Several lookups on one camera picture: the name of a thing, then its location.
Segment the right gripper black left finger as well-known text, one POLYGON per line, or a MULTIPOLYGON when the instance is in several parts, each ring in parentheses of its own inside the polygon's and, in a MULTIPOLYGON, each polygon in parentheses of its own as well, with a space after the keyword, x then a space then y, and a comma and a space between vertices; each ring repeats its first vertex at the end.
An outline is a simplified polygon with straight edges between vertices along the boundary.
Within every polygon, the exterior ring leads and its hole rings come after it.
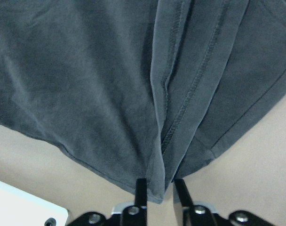
POLYGON ((134 204, 142 209, 147 208, 147 180, 145 178, 136 181, 134 204))

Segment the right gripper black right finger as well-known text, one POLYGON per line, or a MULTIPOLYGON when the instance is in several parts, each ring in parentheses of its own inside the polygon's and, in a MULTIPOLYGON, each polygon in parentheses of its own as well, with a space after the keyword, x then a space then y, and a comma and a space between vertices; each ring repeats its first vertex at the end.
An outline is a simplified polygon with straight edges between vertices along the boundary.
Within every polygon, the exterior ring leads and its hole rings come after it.
POLYGON ((175 179, 173 185, 174 205, 180 204, 182 208, 191 208, 193 200, 183 179, 175 179))

